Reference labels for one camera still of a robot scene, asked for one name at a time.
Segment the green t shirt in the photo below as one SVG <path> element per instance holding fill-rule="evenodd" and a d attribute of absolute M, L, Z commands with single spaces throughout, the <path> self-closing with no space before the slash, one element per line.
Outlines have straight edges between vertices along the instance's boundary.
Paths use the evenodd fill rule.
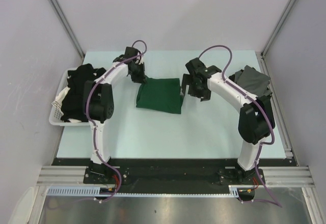
<path fill-rule="evenodd" d="M 179 78 L 146 78 L 136 96 L 136 107 L 181 114 L 183 97 Z"/>

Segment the white plastic basket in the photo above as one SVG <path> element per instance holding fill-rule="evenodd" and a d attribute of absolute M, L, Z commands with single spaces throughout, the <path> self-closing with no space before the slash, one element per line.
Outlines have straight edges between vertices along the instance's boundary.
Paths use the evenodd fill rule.
<path fill-rule="evenodd" d="M 74 67 L 74 68 L 69 68 L 66 71 L 64 71 L 64 73 L 62 75 L 62 78 L 61 78 L 61 81 L 59 83 L 56 95 L 59 95 L 61 90 L 63 90 L 67 86 L 67 84 L 68 84 L 68 82 L 67 82 L 68 71 L 76 70 L 76 69 L 77 68 Z M 50 111 L 50 115 L 49 115 L 49 123 L 54 125 L 54 126 L 62 126 L 62 127 L 89 126 L 88 122 L 73 122 L 73 123 L 64 122 L 64 121 L 61 120 L 61 116 L 62 116 L 62 114 L 61 114 L 60 110 L 55 108 L 55 107 L 52 107 L 51 111 Z"/>

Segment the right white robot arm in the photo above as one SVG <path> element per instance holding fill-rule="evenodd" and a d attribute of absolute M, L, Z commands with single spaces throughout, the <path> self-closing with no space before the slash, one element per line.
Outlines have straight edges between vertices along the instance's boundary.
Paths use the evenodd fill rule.
<path fill-rule="evenodd" d="M 183 75 L 181 96 L 189 94 L 208 101 L 215 93 L 228 102 L 239 114 L 238 132 L 243 139 L 235 179 L 247 184 L 258 170 L 263 145 L 275 142 L 275 120 L 271 107 L 271 95 L 255 95 L 237 85 L 216 66 L 206 67 L 199 58 L 185 64 L 188 71 Z"/>

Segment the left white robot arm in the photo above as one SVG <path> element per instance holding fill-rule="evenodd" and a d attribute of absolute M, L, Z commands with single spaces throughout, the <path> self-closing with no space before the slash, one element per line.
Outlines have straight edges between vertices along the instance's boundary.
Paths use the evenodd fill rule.
<path fill-rule="evenodd" d="M 110 153 L 104 148 L 105 123 L 113 116 L 113 89 L 121 79 L 130 76 L 132 82 L 146 82 L 143 53 L 133 46 L 125 48 L 125 53 L 114 59 L 112 66 L 94 81 L 86 81 L 83 106 L 92 131 L 93 153 L 88 169 L 101 183 L 112 179 L 115 171 L 108 167 Z"/>

